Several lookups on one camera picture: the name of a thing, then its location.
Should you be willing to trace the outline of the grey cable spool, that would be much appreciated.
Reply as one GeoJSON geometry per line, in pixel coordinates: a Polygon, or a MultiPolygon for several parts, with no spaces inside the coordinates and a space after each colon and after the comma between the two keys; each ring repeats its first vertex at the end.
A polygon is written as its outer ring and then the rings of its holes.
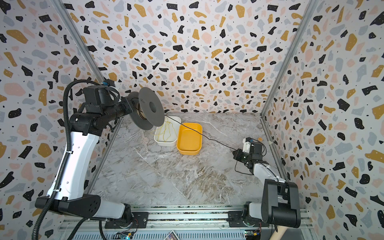
{"type": "Polygon", "coordinates": [[[153,127],[161,127],[165,122],[163,105],[154,91],[141,88],[139,92],[132,92],[127,96],[132,108],[132,121],[142,130],[148,131],[153,127]]]}

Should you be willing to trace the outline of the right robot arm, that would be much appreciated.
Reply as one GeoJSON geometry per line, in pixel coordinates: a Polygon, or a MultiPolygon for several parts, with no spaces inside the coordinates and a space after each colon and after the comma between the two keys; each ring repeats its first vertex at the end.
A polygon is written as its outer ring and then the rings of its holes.
{"type": "Polygon", "coordinates": [[[263,160],[266,146],[253,138],[243,139],[243,148],[233,151],[234,160],[244,164],[263,184],[260,203],[246,202],[242,210],[245,225],[259,223],[272,224],[288,228],[301,225],[301,208],[298,186],[282,178],[278,170],[263,160]]]}

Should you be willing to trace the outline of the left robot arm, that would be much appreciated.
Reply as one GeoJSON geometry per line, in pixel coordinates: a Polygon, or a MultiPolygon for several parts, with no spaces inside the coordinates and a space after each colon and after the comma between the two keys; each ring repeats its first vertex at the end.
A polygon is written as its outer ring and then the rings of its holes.
{"type": "Polygon", "coordinates": [[[98,195],[84,193],[84,182],[94,148],[111,121],[132,113],[127,98],[105,85],[83,89],[85,103],[79,111],[68,114],[68,96],[72,85],[65,89],[63,107],[66,129],[66,149],[55,180],[45,197],[37,198],[35,206],[48,211],[93,220],[115,221],[118,227],[128,227],[134,216],[128,204],[103,200],[98,195]]]}

